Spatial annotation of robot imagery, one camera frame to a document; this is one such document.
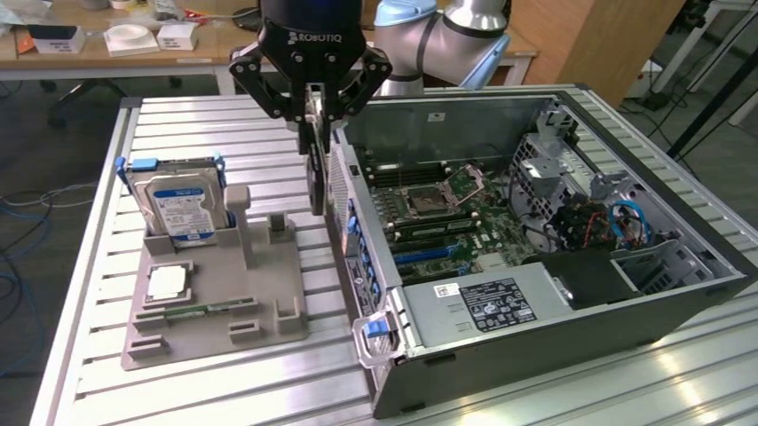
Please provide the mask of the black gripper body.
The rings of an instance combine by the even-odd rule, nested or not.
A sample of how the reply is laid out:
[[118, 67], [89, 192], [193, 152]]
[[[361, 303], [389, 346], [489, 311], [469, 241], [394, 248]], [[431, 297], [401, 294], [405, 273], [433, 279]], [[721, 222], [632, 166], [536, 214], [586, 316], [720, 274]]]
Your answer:
[[361, 1], [287, 1], [259, 3], [262, 29], [258, 46], [293, 83], [338, 87], [363, 56]]

